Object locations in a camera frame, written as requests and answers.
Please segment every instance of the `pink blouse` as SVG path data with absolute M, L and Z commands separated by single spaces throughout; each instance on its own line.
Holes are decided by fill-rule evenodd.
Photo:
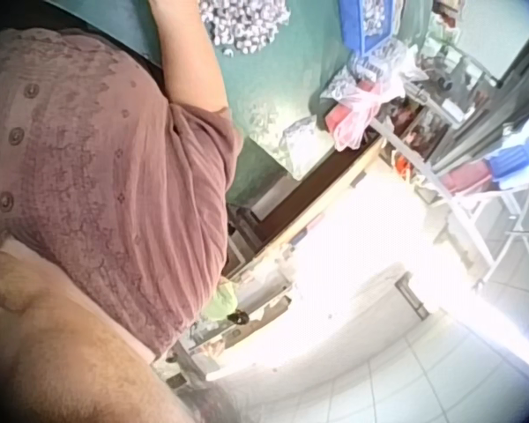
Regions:
M 227 111 L 169 104 L 106 42 L 0 33 L 0 237 L 60 265 L 158 355 L 218 284 L 240 149 Z

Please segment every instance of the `blue basket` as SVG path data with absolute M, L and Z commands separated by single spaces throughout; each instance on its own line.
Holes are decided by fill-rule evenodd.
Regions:
M 373 50 L 382 46 L 391 37 L 394 0 L 384 0 L 384 15 L 382 33 L 367 36 L 362 27 L 364 16 L 362 0 L 339 0 L 339 16 L 345 45 L 361 57 L 368 56 Z

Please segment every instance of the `table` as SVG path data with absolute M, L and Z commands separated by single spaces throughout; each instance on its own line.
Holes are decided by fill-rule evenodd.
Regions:
M 160 64 L 160 47 L 147 0 L 49 0 Z M 345 63 L 337 0 L 287 0 L 288 26 L 255 55 L 225 57 L 218 52 L 235 124 L 245 137 L 228 200 L 244 203 L 259 186 L 284 173 L 258 145 L 265 145 L 294 121 L 323 116 L 332 105 L 320 90 Z M 317 136 L 317 161 L 332 147 L 326 132 Z

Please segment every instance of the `person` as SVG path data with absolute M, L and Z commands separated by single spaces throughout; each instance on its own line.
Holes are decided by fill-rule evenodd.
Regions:
M 212 298 L 241 149 L 196 0 L 148 0 L 165 94 L 97 35 L 0 32 L 0 246 L 153 362 Z
M 237 308 L 239 301 L 235 294 L 233 282 L 221 278 L 218 289 L 212 300 L 202 310 L 201 316 L 209 322 L 221 322 L 228 320 L 235 324 L 249 323 L 249 315 Z
M 241 423 L 225 390 L 172 391 L 66 274 L 24 244 L 0 248 L 0 422 Z

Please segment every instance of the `pink plastic bag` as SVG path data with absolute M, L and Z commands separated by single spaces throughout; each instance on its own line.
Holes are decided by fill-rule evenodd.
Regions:
M 344 68 L 338 76 L 341 74 L 344 77 L 348 74 L 348 70 Z M 348 113 L 334 128 L 332 125 L 330 127 L 330 122 L 338 120 L 338 117 L 341 116 L 341 108 L 339 106 L 335 107 L 326 118 L 327 125 L 330 127 L 335 141 L 335 149 L 340 152 L 347 147 L 355 150 L 360 148 L 364 130 L 367 129 L 372 119 L 378 114 L 381 105 L 404 95 L 404 86 L 398 76 L 391 78 L 389 83 L 386 84 L 378 82 L 371 84 L 367 81 L 357 84 L 351 78 L 334 78 L 327 90 L 322 94 L 322 97 L 337 97 L 335 100 L 341 106 L 351 110 L 351 113 Z

